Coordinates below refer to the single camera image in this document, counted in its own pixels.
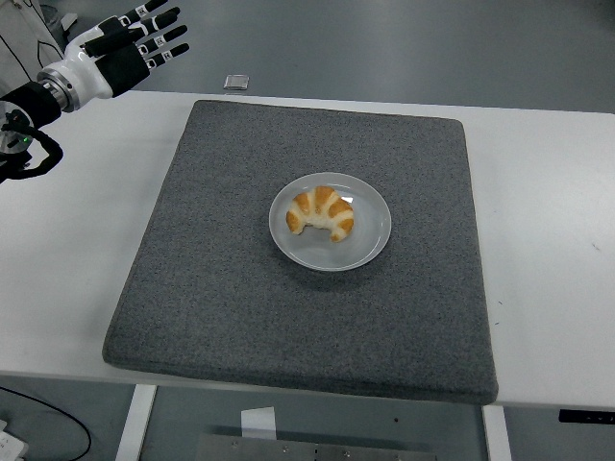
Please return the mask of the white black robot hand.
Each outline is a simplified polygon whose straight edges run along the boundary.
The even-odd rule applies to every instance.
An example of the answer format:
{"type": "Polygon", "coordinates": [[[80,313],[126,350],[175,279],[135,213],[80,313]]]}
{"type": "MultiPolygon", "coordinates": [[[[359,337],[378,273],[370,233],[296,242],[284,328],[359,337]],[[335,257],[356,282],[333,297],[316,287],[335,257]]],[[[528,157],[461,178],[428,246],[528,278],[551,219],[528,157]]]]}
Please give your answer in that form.
{"type": "Polygon", "coordinates": [[[93,99],[122,95],[189,49],[185,43],[171,45],[187,27],[176,23],[178,7],[163,12],[164,5],[147,1],[105,19],[68,43],[64,59],[43,71],[63,91],[64,111],[80,109],[93,99]]]}

